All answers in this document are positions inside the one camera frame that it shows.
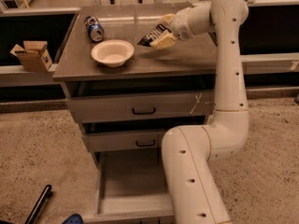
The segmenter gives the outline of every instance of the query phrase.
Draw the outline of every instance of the white bowl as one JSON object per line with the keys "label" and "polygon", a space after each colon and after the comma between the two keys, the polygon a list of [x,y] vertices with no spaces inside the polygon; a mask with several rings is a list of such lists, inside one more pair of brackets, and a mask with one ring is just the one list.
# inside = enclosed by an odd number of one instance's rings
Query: white bowl
{"label": "white bowl", "polygon": [[109,67],[118,67],[134,53],[134,47],[126,41],[108,40],[99,43],[92,50],[92,57]]}

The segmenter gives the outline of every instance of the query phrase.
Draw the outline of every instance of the brown box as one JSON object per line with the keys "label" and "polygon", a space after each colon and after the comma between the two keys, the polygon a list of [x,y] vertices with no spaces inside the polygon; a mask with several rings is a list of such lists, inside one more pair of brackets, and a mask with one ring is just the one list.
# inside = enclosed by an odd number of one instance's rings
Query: brown box
{"label": "brown box", "polygon": [[24,48],[18,44],[10,53],[17,56],[25,71],[47,72],[52,59],[47,50],[47,41],[24,41]]}

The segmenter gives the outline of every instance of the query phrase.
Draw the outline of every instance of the speckled beige floor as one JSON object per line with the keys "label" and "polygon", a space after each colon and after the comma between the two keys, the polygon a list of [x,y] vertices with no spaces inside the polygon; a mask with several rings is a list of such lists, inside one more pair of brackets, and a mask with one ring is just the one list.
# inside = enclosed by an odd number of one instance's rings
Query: speckled beige floor
{"label": "speckled beige floor", "polygon": [[[294,224],[299,217],[299,105],[249,100],[249,139],[209,164],[234,224]],[[96,168],[67,110],[0,114],[0,220],[23,223],[40,192],[54,195],[38,223],[94,213]]]}

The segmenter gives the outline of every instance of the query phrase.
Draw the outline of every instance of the blue can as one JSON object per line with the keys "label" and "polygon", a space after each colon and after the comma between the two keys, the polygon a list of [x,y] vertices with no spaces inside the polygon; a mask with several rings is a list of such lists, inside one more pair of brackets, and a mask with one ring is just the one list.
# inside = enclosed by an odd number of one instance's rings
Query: blue can
{"label": "blue can", "polygon": [[99,42],[102,41],[104,38],[104,29],[101,26],[98,19],[93,16],[88,16],[84,20],[84,24],[86,30],[88,32],[88,36],[91,38],[92,41]]}

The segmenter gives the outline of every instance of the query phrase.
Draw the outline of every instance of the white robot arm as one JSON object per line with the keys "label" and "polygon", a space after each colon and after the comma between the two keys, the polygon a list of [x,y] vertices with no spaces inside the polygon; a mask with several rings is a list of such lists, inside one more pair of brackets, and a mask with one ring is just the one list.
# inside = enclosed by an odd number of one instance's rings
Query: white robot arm
{"label": "white robot arm", "polygon": [[171,21],[178,39],[215,31],[218,43],[213,122],[178,126],[163,139],[164,171],[177,224],[231,223],[207,162],[230,157],[247,140],[249,113],[238,45],[239,26],[247,16],[244,0],[212,0],[181,10]]}

